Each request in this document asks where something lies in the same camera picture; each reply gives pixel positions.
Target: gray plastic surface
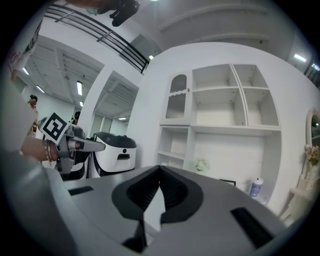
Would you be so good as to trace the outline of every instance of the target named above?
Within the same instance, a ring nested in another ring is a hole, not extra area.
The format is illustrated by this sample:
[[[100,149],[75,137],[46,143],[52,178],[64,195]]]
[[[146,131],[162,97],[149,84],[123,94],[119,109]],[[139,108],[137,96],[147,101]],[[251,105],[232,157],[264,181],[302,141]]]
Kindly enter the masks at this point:
[[[138,222],[123,218],[111,201],[117,184],[149,167],[95,179],[63,183],[54,169],[19,154],[4,154],[6,172],[1,182],[16,218],[36,241],[55,255],[141,255],[122,246]],[[245,255],[255,247],[230,211],[245,207],[272,235],[285,229],[267,208],[236,187],[196,173],[170,168],[196,182],[203,204],[187,221],[163,224],[142,252],[148,256]],[[68,190],[91,186],[94,190],[70,196]]]

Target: metal railing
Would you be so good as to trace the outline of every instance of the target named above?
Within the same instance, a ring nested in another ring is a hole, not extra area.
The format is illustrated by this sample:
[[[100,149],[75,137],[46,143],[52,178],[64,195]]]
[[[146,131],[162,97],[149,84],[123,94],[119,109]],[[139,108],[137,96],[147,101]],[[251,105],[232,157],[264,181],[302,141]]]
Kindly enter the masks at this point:
[[[61,22],[89,34],[97,42],[119,54],[141,74],[149,64],[149,61],[128,41],[90,16],[59,4],[50,5],[44,16],[54,19],[56,23]]]
[[[320,87],[320,65],[316,65],[313,61],[304,72],[304,75],[317,87]]]

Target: white shelving unit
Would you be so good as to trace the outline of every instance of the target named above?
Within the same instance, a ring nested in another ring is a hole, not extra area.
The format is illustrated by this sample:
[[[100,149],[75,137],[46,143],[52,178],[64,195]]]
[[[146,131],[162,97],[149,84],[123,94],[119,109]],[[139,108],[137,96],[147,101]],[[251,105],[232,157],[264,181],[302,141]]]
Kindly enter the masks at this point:
[[[263,75],[256,65],[234,64],[233,67],[243,87],[268,88]]]
[[[267,88],[244,87],[249,126],[279,126],[274,100]]]
[[[245,126],[245,108],[239,87],[194,90],[192,124]]]
[[[208,66],[193,70],[195,90],[238,87],[236,75],[230,64]]]
[[[245,193],[252,180],[261,177],[264,184],[256,200],[267,204],[277,181],[282,145],[277,110],[260,70],[253,64],[223,64],[184,74],[186,80],[179,79],[187,84],[185,91],[168,89],[171,99],[185,92],[183,121],[173,117],[160,122],[166,126],[161,126],[156,164],[236,181]],[[168,114],[167,102],[164,108]],[[196,171],[198,158],[206,159],[210,170]]]
[[[179,166],[182,168],[187,148],[189,128],[179,126],[163,126],[157,151],[157,164]]]

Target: human hand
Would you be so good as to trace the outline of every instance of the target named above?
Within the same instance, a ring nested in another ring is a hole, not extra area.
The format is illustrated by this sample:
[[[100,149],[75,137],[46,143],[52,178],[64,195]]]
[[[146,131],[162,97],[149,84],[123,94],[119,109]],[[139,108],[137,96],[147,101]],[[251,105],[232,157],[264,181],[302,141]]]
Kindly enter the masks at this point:
[[[69,4],[86,9],[99,8],[102,4],[113,4],[116,0],[66,0]]]

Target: ceiling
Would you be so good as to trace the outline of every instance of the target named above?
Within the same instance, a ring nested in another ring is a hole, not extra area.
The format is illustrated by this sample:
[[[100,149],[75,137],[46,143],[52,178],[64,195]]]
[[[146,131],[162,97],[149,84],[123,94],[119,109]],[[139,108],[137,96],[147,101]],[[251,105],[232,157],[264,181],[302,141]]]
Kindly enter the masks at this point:
[[[88,62],[86,55],[71,54],[57,46],[54,41],[40,36],[26,69],[19,77],[31,86],[39,85],[46,94],[80,108],[102,66]],[[82,96],[78,94],[77,81],[82,82]],[[116,76],[111,75],[97,102],[95,112],[108,118],[130,118],[138,89],[131,88]]]
[[[190,43],[226,42],[287,60],[295,34],[294,24],[265,0],[143,0],[131,19],[150,35],[160,34],[163,41],[155,41],[163,51]]]

